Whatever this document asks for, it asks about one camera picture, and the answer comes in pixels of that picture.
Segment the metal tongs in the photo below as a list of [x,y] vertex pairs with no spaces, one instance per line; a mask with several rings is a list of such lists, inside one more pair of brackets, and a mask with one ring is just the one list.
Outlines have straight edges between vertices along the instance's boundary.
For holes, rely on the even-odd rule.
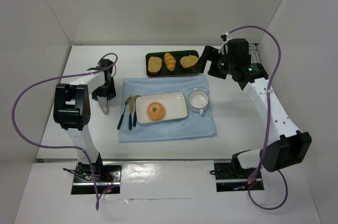
[[101,111],[104,115],[109,113],[109,98],[108,97],[97,97],[97,102],[100,106]]

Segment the white soup cup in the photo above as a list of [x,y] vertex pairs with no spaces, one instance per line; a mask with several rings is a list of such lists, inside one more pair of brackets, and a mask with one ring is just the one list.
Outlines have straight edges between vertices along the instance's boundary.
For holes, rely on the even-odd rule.
[[190,110],[203,116],[210,103],[209,95],[202,90],[194,88],[188,95],[187,103]]

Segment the orange bagel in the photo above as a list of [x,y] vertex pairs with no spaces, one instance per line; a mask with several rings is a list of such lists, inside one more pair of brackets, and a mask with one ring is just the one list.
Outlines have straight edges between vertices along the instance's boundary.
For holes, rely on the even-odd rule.
[[147,115],[150,120],[159,121],[165,116],[165,107],[160,102],[152,102],[148,105]]

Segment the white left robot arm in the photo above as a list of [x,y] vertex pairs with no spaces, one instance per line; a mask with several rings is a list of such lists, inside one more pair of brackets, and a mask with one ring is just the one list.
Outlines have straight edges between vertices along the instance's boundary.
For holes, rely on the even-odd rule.
[[71,139],[80,173],[89,174],[91,166],[96,175],[101,175],[104,170],[89,132],[90,100],[104,100],[106,103],[99,106],[105,115],[108,114],[109,101],[116,96],[113,66],[111,60],[101,59],[98,66],[89,69],[88,75],[71,83],[60,83],[55,88],[53,119]]

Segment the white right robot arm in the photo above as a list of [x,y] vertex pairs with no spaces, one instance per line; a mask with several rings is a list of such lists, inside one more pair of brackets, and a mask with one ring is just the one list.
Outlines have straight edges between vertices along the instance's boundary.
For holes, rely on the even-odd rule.
[[248,41],[229,40],[221,51],[205,46],[192,70],[203,73],[207,61],[211,61],[208,75],[220,79],[231,76],[269,128],[267,143],[261,150],[247,150],[233,155],[235,168],[247,170],[262,165],[266,171],[275,172],[301,163],[312,138],[308,132],[301,132],[289,118],[269,85],[271,77],[262,64],[252,63]]

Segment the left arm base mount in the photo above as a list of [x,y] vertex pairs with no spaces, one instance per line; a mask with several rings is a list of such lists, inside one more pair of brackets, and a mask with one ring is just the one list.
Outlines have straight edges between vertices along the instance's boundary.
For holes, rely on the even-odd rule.
[[[73,175],[72,195],[95,194],[93,177],[89,169],[80,171],[79,167],[74,169],[64,167],[63,170]],[[95,172],[94,176],[98,193],[102,194],[107,190],[106,194],[120,194],[121,172],[121,163],[103,162],[101,174]]]

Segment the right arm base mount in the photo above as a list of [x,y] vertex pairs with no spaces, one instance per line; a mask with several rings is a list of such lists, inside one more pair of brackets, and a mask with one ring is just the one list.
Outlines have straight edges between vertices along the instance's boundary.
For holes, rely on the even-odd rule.
[[248,177],[254,169],[234,170],[230,162],[215,162],[214,168],[209,173],[215,177],[217,192],[239,192],[252,190],[264,190],[261,174],[254,183],[248,183]]

